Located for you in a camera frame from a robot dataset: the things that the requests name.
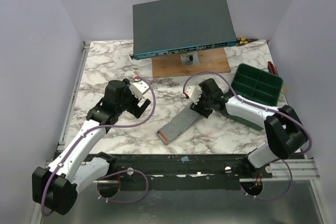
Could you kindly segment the grey striped underwear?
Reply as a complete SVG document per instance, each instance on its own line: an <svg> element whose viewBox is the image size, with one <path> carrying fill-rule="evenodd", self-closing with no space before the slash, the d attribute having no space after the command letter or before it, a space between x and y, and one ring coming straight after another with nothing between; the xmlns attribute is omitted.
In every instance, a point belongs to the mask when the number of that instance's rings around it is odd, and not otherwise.
<svg viewBox="0 0 336 224"><path fill-rule="evenodd" d="M157 131L157 136L165 145L168 145L202 118L200 114L187 106L171 119L169 123L160 128Z"/></svg>

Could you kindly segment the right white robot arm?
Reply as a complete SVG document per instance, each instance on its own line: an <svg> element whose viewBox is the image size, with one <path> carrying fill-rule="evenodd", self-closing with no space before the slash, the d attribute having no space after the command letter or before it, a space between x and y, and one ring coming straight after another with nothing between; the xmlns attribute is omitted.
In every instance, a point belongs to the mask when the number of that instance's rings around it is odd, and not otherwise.
<svg viewBox="0 0 336 224"><path fill-rule="evenodd" d="M244 119L265 130L267 143L249 153L241 165L246 177L255 177L267 163L287 159L308 141L295 110L288 105L267 107L232 91L224 93L212 78L201 82L198 88L186 88L184 93L192 101L191 109L205 118L216 111L223 116Z"/></svg>

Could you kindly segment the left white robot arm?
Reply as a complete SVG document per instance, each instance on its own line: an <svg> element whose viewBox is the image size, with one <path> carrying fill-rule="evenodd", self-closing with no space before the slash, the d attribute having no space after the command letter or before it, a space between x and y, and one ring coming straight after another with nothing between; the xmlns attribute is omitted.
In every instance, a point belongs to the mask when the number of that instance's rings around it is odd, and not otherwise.
<svg viewBox="0 0 336 224"><path fill-rule="evenodd" d="M42 216L56 212L65 215L73 207L78 194L97 178L112 179L116 175L116 159L100 153L87 164L82 162L92 148L112 128L122 128L118 119L123 112L140 118L156 99L139 102L153 88L143 78L109 81L103 97L88 111L86 119L75 138L47 167L38 166L32 174L32 198L40 204Z"/></svg>

